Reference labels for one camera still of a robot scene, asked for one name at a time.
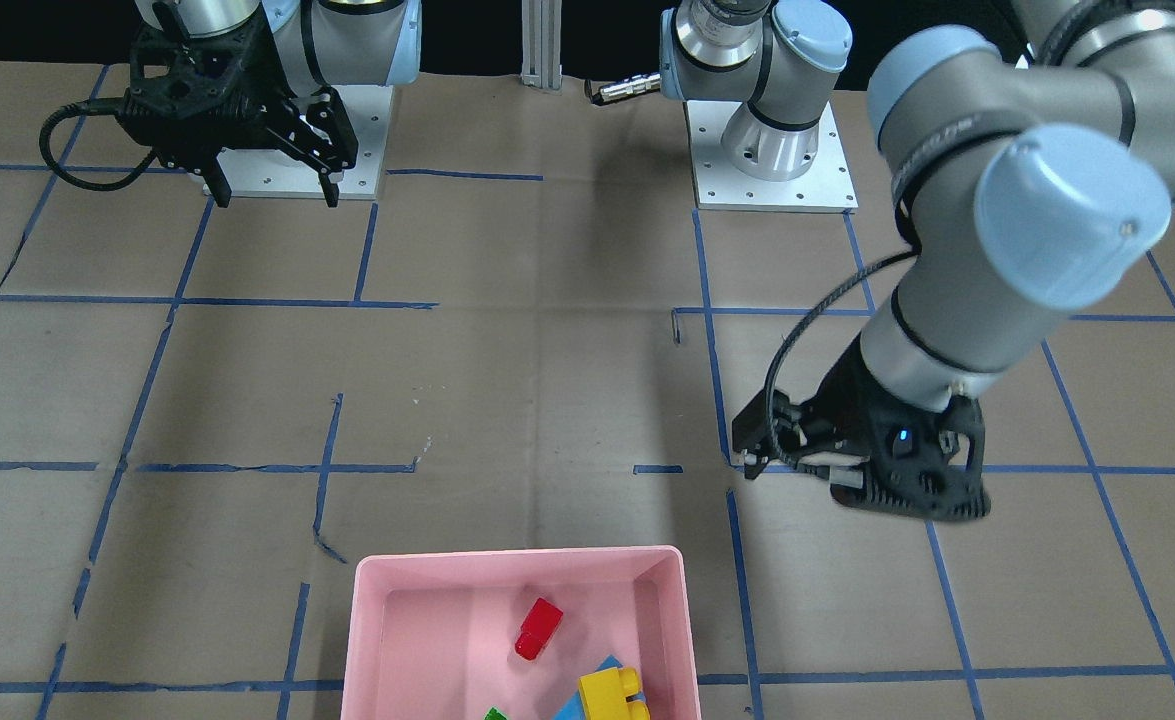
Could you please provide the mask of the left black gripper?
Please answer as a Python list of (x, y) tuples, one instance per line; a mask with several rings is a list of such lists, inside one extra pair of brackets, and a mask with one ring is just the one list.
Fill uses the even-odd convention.
[(788, 459), (815, 467), (842, 506), (933, 522), (991, 512), (976, 398), (951, 396), (940, 411), (899, 401), (853, 341), (815, 395), (788, 413)]

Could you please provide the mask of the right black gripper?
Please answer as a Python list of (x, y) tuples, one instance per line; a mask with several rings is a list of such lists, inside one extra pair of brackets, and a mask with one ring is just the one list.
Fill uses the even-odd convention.
[(316, 173), (328, 208), (360, 140), (336, 88), (293, 100), (270, 23), (244, 22), (213, 38), (175, 38), (145, 26), (130, 45), (130, 78), (113, 115), (163, 163), (202, 170), (217, 208), (231, 202), (224, 149), (278, 150)]

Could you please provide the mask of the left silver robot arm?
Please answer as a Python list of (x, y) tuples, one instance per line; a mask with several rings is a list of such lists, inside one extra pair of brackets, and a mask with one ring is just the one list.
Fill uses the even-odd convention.
[(1013, 1), (1029, 67), (966, 26), (885, 55), (870, 129), (908, 250), (803, 315), (728, 450), (848, 509), (989, 514), (980, 396), (1104, 300), (1175, 210), (1175, 1)]

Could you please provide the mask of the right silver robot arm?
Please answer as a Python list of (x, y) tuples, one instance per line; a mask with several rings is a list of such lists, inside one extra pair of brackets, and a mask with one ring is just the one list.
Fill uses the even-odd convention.
[(140, 1), (115, 110), (224, 208), (372, 201), (396, 87), (418, 78), (418, 1)]

